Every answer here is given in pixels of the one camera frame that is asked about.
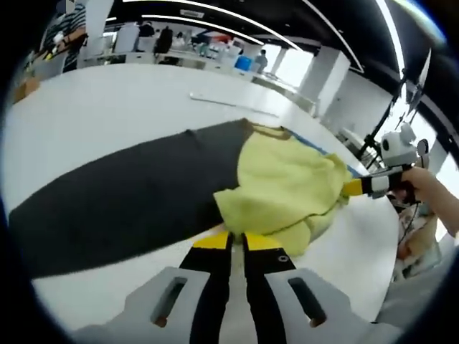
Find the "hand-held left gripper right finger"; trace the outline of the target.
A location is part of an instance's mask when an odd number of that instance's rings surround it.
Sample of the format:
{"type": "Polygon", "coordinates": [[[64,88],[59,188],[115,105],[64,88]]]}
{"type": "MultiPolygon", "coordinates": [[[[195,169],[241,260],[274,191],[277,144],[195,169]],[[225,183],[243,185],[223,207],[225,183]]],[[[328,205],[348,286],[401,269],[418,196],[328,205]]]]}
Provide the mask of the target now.
{"type": "Polygon", "coordinates": [[[349,298],[284,248],[242,235],[247,301],[259,343],[376,343],[377,324],[356,315],[349,298]]]}

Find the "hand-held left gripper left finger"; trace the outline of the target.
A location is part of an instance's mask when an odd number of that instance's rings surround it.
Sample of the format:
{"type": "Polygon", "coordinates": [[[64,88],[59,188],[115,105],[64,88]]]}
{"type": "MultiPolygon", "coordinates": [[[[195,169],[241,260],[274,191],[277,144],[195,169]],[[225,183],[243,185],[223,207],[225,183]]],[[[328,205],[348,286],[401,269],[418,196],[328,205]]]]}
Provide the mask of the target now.
{"type": "Polygon", "coordinates": [[[167,267],[126,299],[132,343],[218,343],[230,295],[233,235],[193,243],[178,267],[167,267]]]}

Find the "person's right hand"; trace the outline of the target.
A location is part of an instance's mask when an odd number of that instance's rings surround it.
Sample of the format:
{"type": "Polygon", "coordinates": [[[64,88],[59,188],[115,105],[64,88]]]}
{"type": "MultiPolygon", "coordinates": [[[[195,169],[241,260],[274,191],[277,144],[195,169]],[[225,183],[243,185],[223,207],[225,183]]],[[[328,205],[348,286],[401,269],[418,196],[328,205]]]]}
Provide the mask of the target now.
{"type": "Polygon", "coordinates": [[[431,202],[434,199],[437,179],[428,170],[413,167],[402,173],[402,181],[407,181],[413,186],[418,201],[431,202]]]}

